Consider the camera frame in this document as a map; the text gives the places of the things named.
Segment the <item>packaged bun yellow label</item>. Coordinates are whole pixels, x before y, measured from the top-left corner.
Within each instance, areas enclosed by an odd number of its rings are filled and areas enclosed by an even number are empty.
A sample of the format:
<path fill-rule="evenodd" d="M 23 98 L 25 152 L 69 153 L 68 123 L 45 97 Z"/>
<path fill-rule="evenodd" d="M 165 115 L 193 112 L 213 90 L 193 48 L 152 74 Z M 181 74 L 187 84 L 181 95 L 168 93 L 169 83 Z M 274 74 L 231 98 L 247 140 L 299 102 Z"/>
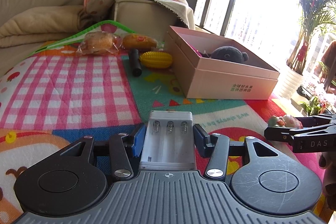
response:
<path fill-rule="evenodd" d="M 125 50 L 136 49 L 147 51 L 157 47 L 157 41 L 149 36 L 141 34 L 127 34 L 122 38 L 122 47 Z"/>

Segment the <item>pink plastic strainer scoop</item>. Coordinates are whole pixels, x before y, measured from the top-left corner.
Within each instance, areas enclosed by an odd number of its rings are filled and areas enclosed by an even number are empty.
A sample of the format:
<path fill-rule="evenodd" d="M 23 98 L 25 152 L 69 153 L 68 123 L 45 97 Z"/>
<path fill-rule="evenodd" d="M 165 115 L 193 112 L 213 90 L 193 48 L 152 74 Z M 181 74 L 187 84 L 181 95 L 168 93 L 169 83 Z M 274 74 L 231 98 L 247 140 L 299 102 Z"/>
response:
<path fill-rule="evenodd" d="M 196 52 L 196 54 L 198 55 L 198 56 L 200 56 L 200 57 L 204 57 L 204 58 L 210 58 L 211 57 L 211 55 L 210 54 L 208 54 L 206 51 L 203 51 L 203 52 L 200 52 L 199 50 L 197 50 L 196 48 L 194 48 L 194 47 L 191 47 L 195 52 Z"/>

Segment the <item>packaged round bread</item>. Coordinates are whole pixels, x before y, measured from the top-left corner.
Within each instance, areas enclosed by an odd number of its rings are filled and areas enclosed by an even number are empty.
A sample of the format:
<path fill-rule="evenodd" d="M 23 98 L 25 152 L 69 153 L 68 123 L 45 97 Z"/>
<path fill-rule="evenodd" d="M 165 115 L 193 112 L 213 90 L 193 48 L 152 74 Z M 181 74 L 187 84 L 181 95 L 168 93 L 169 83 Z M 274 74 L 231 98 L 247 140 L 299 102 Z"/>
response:
<path fill-rule="evenodd" d="M 119 37 L 109 32 L 90 32 L 84 36 L 75 55 L 118 55 L 120 52 L 118 42 Z"/>

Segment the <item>black cylinder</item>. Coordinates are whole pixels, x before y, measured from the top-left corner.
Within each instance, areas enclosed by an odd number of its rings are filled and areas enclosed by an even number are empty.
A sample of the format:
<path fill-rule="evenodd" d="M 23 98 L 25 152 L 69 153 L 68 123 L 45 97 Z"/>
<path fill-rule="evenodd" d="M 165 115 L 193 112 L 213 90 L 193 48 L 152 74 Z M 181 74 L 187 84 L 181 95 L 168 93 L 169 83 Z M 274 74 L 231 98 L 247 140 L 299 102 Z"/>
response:
<path fill-rule="evenodd" d="M 139 60 L 139 51 L 137 49 L 131 49 L 129 51 L 129 63 L 132 75 L 139 77 L 142 74 L 142 68 Z"/>

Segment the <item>potted palm plant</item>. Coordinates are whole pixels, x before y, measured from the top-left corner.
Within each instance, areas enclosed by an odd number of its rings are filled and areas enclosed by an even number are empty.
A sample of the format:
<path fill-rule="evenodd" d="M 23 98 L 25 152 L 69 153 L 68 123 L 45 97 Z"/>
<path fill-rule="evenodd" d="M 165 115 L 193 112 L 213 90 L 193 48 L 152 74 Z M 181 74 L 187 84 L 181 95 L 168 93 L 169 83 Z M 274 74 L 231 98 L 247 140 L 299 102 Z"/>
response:
<path fill-rule="evenodd" d="M 284 85 L 287 88 L 285 98 L 288 99 L 302 82 L 311 38 L 317 31 L 322 32 L 325 28 L 335 25 L 335 12 L 333 12 L 335 0 L 299 0 L 299 5 L 302 8 L 299 36 L 286 61 L 290 69 L 286 74 Z"/>

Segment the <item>folded beige blanket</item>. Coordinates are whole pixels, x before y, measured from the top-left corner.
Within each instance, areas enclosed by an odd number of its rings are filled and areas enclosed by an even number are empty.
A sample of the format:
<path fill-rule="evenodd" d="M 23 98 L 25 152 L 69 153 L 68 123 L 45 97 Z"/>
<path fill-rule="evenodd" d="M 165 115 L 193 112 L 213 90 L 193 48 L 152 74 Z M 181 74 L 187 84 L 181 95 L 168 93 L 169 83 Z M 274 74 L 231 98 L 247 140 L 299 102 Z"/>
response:
<path fill-rule="evenodd" d="M 34 7 L 1 25 L 1 47 L 61 40 L 89 27 L 83 6 Z"/>

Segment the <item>colourful play mat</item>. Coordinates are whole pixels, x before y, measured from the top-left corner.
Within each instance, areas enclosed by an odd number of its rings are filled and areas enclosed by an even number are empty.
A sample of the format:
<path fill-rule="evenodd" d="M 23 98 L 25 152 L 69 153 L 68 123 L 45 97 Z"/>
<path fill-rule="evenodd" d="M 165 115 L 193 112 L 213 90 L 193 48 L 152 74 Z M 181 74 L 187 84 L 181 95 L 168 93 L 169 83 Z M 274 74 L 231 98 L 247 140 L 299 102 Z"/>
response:
<path fill-rule="evenodd" d="M 315 157 L 267 140 L 266 100 L 186 98 L 173 68 L 143 66 L 129 54 L 76 56 L 90 32 L 128 34 L 106 20 L 47 44 L 1 78 L 1 223 L 327 223 L 327 173 Z M 109 138 L 131 133 L 150 112 L 189 111 L 193 125 L 230 138 L 224 181 L 195 170 L 140 170 L 113 180 Z"/>

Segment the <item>black plush toy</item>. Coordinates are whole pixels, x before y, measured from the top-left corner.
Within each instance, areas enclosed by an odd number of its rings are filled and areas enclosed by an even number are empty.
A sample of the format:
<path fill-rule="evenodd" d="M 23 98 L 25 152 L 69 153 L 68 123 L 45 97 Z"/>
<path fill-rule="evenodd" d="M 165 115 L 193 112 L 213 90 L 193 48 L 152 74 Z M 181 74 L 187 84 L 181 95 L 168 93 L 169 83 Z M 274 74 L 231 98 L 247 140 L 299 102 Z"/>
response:
<path fill-rule="evenodd" d="M 241 52 L 233 46 L 219 47 L 211 53 L 210 57 L 216 60 L 229 61 L 242 64 L 248 61 L 249 56 L 246 52 Z"/>

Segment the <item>white battery holder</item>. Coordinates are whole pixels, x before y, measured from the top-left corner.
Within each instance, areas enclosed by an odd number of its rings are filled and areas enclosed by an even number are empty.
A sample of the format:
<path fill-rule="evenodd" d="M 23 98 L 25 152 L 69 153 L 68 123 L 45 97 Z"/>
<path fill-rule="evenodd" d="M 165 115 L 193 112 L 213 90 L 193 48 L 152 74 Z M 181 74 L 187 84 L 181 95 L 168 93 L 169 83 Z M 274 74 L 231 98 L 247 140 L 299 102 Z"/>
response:
<path fill-rule="evenodd" d="M 150 112 L 140 170 L 195 170 L 193 115 L 189 111 Z"/>

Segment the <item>small pink pig toy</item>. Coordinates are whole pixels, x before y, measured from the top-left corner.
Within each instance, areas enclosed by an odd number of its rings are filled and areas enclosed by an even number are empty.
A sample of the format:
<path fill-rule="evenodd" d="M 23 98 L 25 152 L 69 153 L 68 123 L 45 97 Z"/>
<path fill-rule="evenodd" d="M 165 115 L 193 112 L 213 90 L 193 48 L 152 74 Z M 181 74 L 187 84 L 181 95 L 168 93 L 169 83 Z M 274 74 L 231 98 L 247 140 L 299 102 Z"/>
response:
<path fill-rule="evenodd" d="M 283 117 L 271 116 L 268 120 L 268 127 L 288 127 L 302 129 L 302 122 L 296 117 L 286 114 Z"/>

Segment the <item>yellow corn toy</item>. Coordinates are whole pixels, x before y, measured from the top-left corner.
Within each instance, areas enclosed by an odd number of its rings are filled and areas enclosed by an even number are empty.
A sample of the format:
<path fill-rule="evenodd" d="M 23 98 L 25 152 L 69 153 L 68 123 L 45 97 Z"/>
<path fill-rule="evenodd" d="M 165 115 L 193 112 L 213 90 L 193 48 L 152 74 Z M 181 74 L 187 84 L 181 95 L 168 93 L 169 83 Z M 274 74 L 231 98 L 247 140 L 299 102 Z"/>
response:
<path fill-rule="evenodd" d="M 173 57 L 169 53 L 155 51 L 143 53 L 139 60 L 142 65 L 154 69 L 166 69 L 173 63 Z"/>

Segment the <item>pink cardboard box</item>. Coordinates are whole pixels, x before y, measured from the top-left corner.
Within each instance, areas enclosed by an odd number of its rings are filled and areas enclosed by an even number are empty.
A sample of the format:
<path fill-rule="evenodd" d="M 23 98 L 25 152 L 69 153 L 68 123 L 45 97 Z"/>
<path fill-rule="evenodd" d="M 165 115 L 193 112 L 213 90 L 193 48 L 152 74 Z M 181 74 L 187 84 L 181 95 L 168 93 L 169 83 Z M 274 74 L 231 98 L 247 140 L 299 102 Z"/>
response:
<path fill-rule="evenodd" d="M 223 46 L 233 46 L 246 52 L 248 61 L 239 64 L 204 58 L 191 48 L 212 53 Z M 240 43 L 201 31 L 169 27 L 164 50 L 173 57 L 173 72 L 186 98 L 266 100 L 280 75 L 279 71 Z"/>

